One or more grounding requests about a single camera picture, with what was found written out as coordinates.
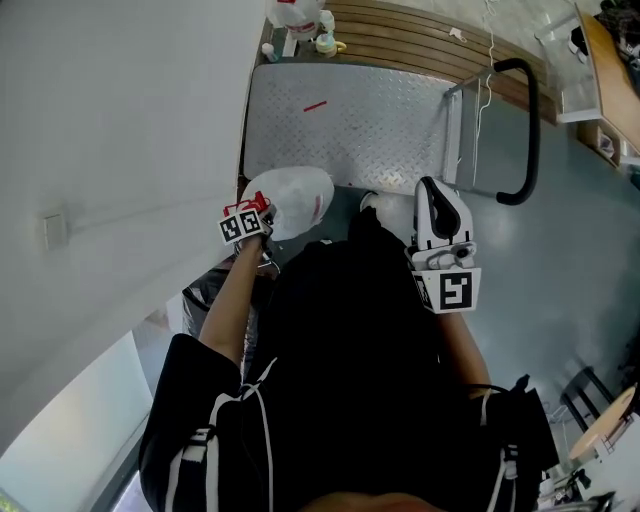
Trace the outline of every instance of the metal plate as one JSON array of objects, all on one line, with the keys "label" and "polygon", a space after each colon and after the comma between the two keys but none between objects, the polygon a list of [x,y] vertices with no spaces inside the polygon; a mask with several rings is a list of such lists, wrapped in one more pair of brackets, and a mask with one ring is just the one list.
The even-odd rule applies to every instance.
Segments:
[{"label": "metal plate", "polygon": [[446,133],[457,130],[451,139],[459,140],[461,102],[446,102],[443,93],[453,86],[368,66],[260,66],[251,85],[244,173],[252,179],[311,165],[337,185],[402,194],[413,194],[423,176],[451,181],[455,167],[445,172],[445,158],[457,163],[459,148],[447,152]]}]

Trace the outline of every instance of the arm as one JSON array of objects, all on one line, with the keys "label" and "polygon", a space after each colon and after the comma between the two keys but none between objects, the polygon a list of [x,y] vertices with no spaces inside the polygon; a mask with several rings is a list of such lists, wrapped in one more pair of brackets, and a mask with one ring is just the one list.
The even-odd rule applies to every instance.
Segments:
[{"label": "arm", "polygon": [[238,367],[244,353],[251,291],[261,255],[261,236],[244,241],[200,332],[202,343],[231,359]]},{"label": "arm", "polygon": [[[437,315],[436,321],[443,338],[441,359],[449,366],[454,378],[460,384],[491,384],[487,365],[462,315]],[[482,394],[482,389],[471,389],[469,392],[472,398]]]}]

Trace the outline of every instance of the white wall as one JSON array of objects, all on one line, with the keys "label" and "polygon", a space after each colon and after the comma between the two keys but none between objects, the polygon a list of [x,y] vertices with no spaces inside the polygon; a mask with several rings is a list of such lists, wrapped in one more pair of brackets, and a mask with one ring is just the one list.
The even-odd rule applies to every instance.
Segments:
[{"label": "white wall", "polygon": [[0,487],[29,512],[78,510],[150,407],[128,333],[15,439],[0,458]]},{"label": "white wall", "polygon": [[0,2],[0,454],[224,255],[263,2]]}]

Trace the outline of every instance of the black handle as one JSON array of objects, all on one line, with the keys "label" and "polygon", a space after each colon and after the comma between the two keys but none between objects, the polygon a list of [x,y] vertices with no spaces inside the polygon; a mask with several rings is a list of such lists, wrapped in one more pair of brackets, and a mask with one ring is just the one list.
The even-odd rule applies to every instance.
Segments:
[{"label": "black handle", "polygon": [[493,65],[496,73],[509,71],[510,69],[521,69],[527,75],[529,84],[529,155],[527,157],[527,177],[524,185],[515,194],[498,192],[496,200],[499,203],[509,206],[516,206],[524,203],[536,188],[538,181],[538,161],[540,160],[540,110],[538,99],[538,80],[533,74],[529,63],[524,59],[506,59],[496,62]]}]

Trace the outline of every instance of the red mark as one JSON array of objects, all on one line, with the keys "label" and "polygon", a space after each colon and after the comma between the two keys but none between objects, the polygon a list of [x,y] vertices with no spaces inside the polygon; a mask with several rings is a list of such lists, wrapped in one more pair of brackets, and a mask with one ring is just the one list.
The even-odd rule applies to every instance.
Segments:
[{"label": "red mark", "polygon": [[321,101],[320,103],[316,103],[315,105],[311,105],[310,107],[305,108],[304,112],[309,112],[309,110],[316,109],[316,108],[321,107],[322,105],[326,105],[326,104],[327,104],[326,101]]}]

